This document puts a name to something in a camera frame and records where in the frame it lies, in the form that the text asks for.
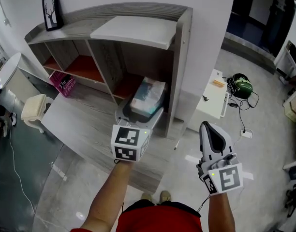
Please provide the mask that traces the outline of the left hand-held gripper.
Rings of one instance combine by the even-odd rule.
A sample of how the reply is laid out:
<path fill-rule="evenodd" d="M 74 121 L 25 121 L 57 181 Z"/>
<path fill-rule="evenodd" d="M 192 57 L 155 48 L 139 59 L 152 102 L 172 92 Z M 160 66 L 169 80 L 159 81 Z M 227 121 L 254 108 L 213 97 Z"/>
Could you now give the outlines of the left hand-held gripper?
<path fill-rule="evenodd" d="M 152 130 L 163 114 L 160 107 L 150 117 L 143 115 L 134 122 L 130 119 L 128 101 L 121 101 L 115 111 L 116 124 L 111 136 L 112 154 L 115 159 L 138 162 L 146 151 Z"/>

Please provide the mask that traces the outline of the teal white packet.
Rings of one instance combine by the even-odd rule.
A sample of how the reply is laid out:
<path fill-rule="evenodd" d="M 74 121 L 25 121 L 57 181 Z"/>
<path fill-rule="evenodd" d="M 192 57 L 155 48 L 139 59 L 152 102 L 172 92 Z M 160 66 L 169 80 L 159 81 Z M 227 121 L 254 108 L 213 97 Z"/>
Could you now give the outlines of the teal white packet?
<path fill-rule="evenodd" d="M 131 111 L 150 117 L 162 106 L 166 93 L 166 82 L 145 77 L 130 103 Z"/>

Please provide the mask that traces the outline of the grey wooden desk hutch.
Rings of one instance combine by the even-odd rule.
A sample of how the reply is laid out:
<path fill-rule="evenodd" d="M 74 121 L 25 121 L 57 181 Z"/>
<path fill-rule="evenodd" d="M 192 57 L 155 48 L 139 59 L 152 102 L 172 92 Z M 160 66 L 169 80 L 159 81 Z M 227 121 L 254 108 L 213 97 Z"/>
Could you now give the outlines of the grey wooden desk hutch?
<path fill-rule="evenodd" d="M 116 16 L 141 16 L 177 22 L 167 50 L 134 43 L 92 39 L 90 34 Z M 65 14 L 64 26 L 46 31 L 39 24 L 25 41 L 46 71 L 95 82 L 116 104 L 136 92 L 145 77 L 167 83 L 165 137 L 174 137 L 174 117 L 186 66 L 193 9 L 155 2 L 99 5 Z"/>

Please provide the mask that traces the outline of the person's left forearm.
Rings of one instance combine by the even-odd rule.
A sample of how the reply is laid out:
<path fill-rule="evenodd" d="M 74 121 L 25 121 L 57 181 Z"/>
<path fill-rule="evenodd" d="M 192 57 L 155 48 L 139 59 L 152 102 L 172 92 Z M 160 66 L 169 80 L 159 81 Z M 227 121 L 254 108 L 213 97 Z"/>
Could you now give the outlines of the person's left forearm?
<path fill-rule="evenodd" d="M 111 232 L 123 205 L 133 162 L 119 161 L 95 196 L 81 226 L 91 232 Z"/>

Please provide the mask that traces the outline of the person's right forearm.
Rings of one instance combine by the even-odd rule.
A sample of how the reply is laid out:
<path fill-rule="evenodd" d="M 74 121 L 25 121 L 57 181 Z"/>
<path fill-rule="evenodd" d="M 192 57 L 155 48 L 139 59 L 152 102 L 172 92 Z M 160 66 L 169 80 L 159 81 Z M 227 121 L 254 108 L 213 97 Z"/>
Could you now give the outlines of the person's right forearm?
<path fill-rule="evenodd" d="M 236 232 L 235 220 L 226 193 L 210 196 L 208 229 L 209 232 Z"/>

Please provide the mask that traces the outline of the white low cabinet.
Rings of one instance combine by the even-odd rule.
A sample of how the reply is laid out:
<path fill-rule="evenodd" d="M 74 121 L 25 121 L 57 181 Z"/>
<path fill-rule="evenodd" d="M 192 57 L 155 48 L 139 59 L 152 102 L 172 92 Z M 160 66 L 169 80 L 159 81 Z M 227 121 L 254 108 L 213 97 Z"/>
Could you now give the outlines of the white low cabinet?
<path fill-rule="evenodd" d="M 225 86 L 218 87 L 213 85 L 212 82 L 214 79 L 225 82 Z M 203 121 L 216 124 L 223 118 L 230 95 L 227 90 L 227 82 L 223 78 L 222 72 L 214 69 L 187 128 L 193 131 L 199 131 L 199 127 Z"/>

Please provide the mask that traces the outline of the green black headset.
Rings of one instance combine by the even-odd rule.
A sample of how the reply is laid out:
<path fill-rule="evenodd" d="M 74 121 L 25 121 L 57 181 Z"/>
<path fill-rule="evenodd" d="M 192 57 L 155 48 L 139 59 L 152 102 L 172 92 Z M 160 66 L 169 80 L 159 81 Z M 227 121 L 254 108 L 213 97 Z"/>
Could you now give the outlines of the green black headset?
<path fill-rule="evenodd" d="M 236 98 L 247 99 L 253 92 L 253 86 L 246 75 L 236 73 L 227 79 L 228 88 Z"/>

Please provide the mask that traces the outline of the pink book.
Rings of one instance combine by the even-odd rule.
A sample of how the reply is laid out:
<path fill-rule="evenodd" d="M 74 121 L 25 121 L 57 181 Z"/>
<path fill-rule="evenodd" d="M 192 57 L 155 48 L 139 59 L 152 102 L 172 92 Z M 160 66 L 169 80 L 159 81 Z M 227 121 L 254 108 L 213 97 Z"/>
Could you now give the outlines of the pink book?
<path fill-rule="evenodd" d="M 72 75 L 59 71 L 53 71 L 49 76 L 49 80 L 63 97 L 68 97 L 76 84 L 76 80 Z"/>

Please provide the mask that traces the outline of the white board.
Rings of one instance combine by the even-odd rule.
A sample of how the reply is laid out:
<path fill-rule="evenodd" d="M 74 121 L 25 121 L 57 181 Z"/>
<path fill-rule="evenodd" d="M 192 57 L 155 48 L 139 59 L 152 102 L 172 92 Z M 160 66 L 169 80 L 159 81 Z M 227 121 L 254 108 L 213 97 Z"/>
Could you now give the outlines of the white board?
<path fill-rule="evenodd" d="M 177 22 L 141 16 L 116 16 L 90 34 L 92 39 L 119 41 L 167 50 Z"/>

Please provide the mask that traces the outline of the black equipment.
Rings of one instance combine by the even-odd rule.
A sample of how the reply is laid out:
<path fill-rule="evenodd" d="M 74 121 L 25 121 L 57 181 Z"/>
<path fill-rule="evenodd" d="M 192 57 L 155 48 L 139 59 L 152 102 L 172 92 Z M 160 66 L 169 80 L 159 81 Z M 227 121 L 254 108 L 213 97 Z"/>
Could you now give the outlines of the black equipment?
<path fill-rule="evenodd" d="M 296 209 L 296 184 L 293 185 L 292 190 L 287 190 L 284 207 L 288 209 L 287 217 L 290 218 Z"/>

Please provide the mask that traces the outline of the white shelf rack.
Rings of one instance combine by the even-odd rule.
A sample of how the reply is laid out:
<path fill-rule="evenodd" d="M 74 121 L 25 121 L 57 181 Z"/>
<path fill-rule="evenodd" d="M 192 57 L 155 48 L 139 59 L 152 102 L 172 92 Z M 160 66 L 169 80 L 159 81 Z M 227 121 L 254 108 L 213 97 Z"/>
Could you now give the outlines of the white shelf rack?
<path fill-rule="evenodd" d="M 280 81 L 290 89 L 283 102 L 285 116 L 296 123 L 296 46 L 288 41 L 276 62 Z"/>

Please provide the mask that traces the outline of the cream carved stool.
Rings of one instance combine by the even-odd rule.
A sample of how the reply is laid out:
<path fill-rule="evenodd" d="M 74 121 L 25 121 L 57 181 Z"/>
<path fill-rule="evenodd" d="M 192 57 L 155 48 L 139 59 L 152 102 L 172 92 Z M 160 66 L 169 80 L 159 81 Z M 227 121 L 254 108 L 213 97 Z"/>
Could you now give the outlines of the cream carved stool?
<path fill-rule="evenodd" d="M 36 120 L 41 122 L 45 115 L 46 105 L 52 104 L 53 101 L 52 98 L 45 94 L 39 94 L 28 98 L 23 107 L 21 119 L 27 126 L 38 129 L 40 133 L 44 133 L 44 130 L 40 126 L 34 125 L 32 122 Z"/>

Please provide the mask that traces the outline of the grey low cabinet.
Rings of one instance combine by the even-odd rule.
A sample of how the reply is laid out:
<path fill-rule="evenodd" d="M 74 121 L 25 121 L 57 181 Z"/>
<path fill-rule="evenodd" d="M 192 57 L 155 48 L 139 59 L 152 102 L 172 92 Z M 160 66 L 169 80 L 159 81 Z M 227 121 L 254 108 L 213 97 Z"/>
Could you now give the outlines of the grey low cabinet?
<path fill-rule="evenodd" d="M 55 99 L 59 92 L 49 83 L 35 77 L 25 70 L 16 68 L 15 73 L 6 84 L 6 89 L 11 91 L 21 102 L 39 94 Z"/>

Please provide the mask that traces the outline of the white round table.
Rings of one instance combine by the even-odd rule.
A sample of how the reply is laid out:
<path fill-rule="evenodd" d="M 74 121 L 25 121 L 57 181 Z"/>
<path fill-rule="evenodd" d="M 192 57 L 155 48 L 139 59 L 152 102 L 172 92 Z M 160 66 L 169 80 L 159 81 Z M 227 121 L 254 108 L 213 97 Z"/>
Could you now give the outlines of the white round table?
<path fill-rule="evenodd" d="M 0 89 L 15 90 L 22 83 L 25 76 L 18 65 L 21 60 L 21 53 L 14 54 L 0 70 Z"/>

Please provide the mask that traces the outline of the black door frame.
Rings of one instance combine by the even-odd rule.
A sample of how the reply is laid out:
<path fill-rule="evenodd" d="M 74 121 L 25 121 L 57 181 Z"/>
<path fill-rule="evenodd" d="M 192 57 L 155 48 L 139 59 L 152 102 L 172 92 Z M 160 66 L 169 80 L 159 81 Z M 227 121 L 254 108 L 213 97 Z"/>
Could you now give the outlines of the black door frame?
<path fill-rule="evenodd" d="M 295 12 L 296 0 L 234 0 L 227 32 L 277 57 Z"/>

